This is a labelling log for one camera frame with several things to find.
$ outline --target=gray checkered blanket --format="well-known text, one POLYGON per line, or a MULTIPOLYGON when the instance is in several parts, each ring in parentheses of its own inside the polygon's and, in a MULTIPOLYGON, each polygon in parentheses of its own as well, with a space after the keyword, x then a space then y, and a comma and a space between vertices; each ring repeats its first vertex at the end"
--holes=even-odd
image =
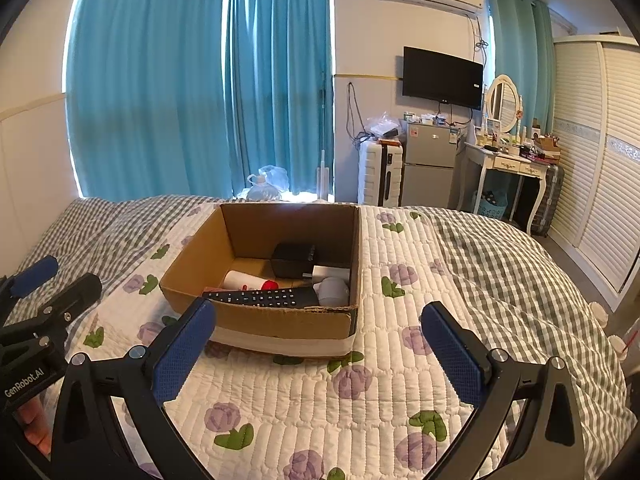
MULTIPOLYGON (((76 200, 21 265, 52 254, 60 272, 21 301, 8 322, 33 316, 38 305, 85 272, 100 276, 108 295, 180 218, 213 200, 76 200)), ((586 477, 597 478, 636 420, 625 408, 626 387, 616 355, 580 292, 533 238, 502 222, 450 210, 412 209, 433 223, 446 266, 489 348, 503 348, 523 361, 543 363, 554 354, 567 361, 582 419, 586 477)), ((514 405, 506 421, 508 435, 521 408, 514 405)))

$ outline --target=sliding door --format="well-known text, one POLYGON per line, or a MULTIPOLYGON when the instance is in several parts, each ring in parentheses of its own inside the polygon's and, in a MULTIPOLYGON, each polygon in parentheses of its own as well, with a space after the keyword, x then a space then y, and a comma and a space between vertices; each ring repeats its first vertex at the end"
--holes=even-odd
POLYGON ((604 43, 606 143, 578 249, 622 290, 640 249, 640 51, 604 43))
POLYGON ((556 44, 554 134, 560 138, 564 184, 552 226, 571 244, 577 244, 596 173, 601 120, 598 44, 556 44))

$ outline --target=purple flower pattern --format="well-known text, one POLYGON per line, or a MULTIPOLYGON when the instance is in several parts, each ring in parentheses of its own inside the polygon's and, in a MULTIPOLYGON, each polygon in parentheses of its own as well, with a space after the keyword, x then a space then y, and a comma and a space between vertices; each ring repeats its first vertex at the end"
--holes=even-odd
POLYGON ((287 480, 319 480, 324 474, 322 457, 312 449, 297 451, 282 471, 287 480))
POLYGON ((441 276, 444 276, 447 273, 444 268, 444 264, 440 261, 439 258, 436 258, 432 262, 429 262, 429 268, 431 269, 431 272, 437 272, 441 276))
POLYGON ((136 274, 129 278, 129 281, 122 286, 122 290, 131 294, 132 292, 139 291, 142 286, 145 284, 145 279, 143 276, 136 274))
POLYGON ((343 367, 332 379, 334 390, 341 399, 357 399, 371 386, 371 370, 362 365, 343 367))
POLYGON ((144 346, 149 346, 163 328, 164 326, 159 323, 153 321, 146 322, 140 326, 140 330, 138 330, 138 339, 142 341, 144 346))
POLYGON ((216 433, 231 431, 240 424, 240 409, 231 402, 216 402, 207 410, 204 425, 216 433))
POLYGON ((411 471, 425 471, 436 463, 436 442, 430 434, 410 433, 396 446, 396 458, 411 471))
POLYGON ((416 355, 433 353, 419 326, 407 326, 402 329, 402 344, 413 350, 416 355))
POLYGON ((395 224, 396 217, 391 213, 378 213, 376 218, 380 220, 383 224, 395 224))
POLYGON ((400 285, 411 285, 418 281, 418 273, 413 267, 405 264, 393 264, 389 267, 389 275, 393 282, 400 285))
POLYGON ((224 359, 231 352, 231 346, 218 343, 217 341, 207 341, 204 345, 204 355, 215 359, 224 359))

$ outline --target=blue basket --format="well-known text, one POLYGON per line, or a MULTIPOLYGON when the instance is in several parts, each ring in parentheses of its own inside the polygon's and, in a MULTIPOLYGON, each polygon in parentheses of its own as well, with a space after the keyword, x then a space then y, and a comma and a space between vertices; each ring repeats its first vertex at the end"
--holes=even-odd
MULTIPOLYGON (((478 196, 478 192, 474 191, 474 194, 471 197, 471 211, 474 210, 474 205, 476 204, 476 196, 478 196)), ((507 195, 503 191, 497 191, 494 193, 494 196, 496 201, 498 202, 498 205, 493 205, 486 199, 482 199, 480 201, 480 207, 478 207, 478 214, 486 216, 487 218, 497 218, 499 220, 502 218, 504 212, 507 209, 507 195)))

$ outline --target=television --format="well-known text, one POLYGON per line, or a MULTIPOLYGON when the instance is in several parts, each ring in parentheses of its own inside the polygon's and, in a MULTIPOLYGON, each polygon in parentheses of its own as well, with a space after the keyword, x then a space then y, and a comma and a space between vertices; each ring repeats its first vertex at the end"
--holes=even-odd
POLYGON ((482 72, 480 63, 406 46, 402 95, 479 110, 482 72))

